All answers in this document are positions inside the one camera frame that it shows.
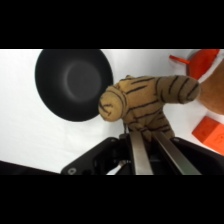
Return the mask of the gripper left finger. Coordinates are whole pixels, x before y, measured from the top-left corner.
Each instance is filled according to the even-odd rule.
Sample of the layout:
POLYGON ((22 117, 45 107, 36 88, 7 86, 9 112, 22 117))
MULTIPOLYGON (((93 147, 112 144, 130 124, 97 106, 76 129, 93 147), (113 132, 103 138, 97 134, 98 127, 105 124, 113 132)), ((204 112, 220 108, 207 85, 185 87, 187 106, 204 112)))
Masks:
POLYGON ((136 175, 153 175, 153 170, 148 159, 141 133, 137 131, 131 132, 130 142, 133 155, 134 173, 136 175))

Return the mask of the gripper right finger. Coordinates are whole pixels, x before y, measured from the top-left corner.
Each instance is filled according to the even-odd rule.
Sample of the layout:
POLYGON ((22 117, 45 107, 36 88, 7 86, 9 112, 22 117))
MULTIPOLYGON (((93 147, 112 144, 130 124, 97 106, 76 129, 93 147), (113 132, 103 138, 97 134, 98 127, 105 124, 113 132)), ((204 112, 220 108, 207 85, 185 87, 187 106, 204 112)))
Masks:
POLYGON ((181 175, 200 175, 195 166, 182 154, 182 152, 162 132, 155 132, 154 139, 162 147, 162 151, 169 158, 172 165, 181 175))

